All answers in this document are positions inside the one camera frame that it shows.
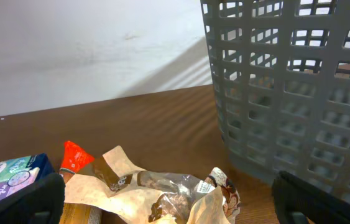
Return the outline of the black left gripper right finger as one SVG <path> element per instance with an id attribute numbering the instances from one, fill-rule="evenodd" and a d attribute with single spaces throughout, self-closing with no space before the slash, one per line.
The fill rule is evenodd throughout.
<path id="1" fill-rule="evenodd" d="M 280 171 L 272 183 L 275 213 L 281 224 L 350 224 L 350 204 L 293 174 Z"/>

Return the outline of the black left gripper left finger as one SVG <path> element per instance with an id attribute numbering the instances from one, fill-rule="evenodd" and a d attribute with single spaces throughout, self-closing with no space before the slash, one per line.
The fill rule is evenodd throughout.
<path id="1" fill-rule="evenodd" d="M 0 223 L 57 224 L 63 213 L 65 183 L 51 173 L 0 200 Z"/>

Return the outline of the Kleenex tissue multipack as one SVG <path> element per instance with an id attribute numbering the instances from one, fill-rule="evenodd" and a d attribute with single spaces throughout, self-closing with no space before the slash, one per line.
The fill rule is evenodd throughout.
<path id="1" fill-rule="evenodd" d="M 54 172 L 46 154 L 1 161 L 0 200 Z"/>

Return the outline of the orange spaghetti packet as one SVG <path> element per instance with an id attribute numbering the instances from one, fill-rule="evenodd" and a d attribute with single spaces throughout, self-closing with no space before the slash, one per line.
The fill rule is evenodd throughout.
<path id="1" fill-rule="evenodd" d="M 94 160 L 79 145 L 71 141 L 65 142 L 65 150 L 59 174 L 67 183 L 78 171 Z M 102 210 L 91 205 L 65 203 L 59 224 L 100 224 Z"/>

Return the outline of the beige brown snack bag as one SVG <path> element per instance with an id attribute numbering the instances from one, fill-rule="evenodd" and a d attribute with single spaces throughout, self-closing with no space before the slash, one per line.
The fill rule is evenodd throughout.
<path id="1" fill-rule="evenodd" d="M 65 185 L 65 203 L 98 207 L 126 223 L 235 223 L 238 191 L 219 168 L 206 179 L 134 165 L 121 146 L 84 166 Z"/>

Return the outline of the grey plastic laundry basket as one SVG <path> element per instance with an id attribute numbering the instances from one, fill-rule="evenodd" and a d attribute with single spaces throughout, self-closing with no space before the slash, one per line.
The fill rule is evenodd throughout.
<path id="1" fill-rule="evenodd" d="M 230 160 L 350 203 L 350 0 L 201 0 Z"/>

